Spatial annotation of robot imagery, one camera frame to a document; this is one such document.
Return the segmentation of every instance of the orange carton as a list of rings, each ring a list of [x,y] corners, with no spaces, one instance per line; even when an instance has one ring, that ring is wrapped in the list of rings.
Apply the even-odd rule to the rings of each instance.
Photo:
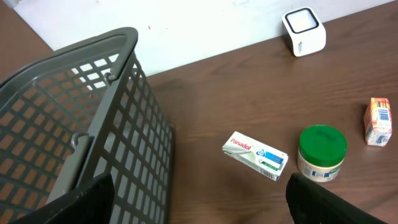
[[[385,146],[392,134],[390,103],[386,98],[371,98],[363,117],[365,141],[372,146]]]

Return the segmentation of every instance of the white wall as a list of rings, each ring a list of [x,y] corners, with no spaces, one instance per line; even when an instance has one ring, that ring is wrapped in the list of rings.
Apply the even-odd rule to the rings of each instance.
[[[137,57],[152,75],[277,37],[281,16],[298,7],[312,7],[326,22],[389,1],[23,0],[14,9],[54,50],[135,27]]]

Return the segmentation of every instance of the panadol box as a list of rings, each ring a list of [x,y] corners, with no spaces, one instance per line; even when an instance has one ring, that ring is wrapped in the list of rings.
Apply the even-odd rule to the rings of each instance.
[[[236,131],[224,144],[223,152],[272,180],[279,179],[289,159],[286,153]]]

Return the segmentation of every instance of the green lid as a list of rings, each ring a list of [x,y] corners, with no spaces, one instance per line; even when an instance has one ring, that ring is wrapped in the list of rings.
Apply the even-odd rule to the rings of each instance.
[[[298,149],[307,162],[315,166],[332,167],[344,159],[347,141],[335,128],[314,125],[301,133]]]

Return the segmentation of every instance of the white box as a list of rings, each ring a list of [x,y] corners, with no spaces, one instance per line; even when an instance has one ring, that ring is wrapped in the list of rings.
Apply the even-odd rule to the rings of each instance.
[[[302,7],[282,16],[286,44],[296,57],[322,50],[326,45],[326,30],[310,7]]]
[[[239,132],[234,132],[223,152],[272,180],[279,179],[289,156]]]

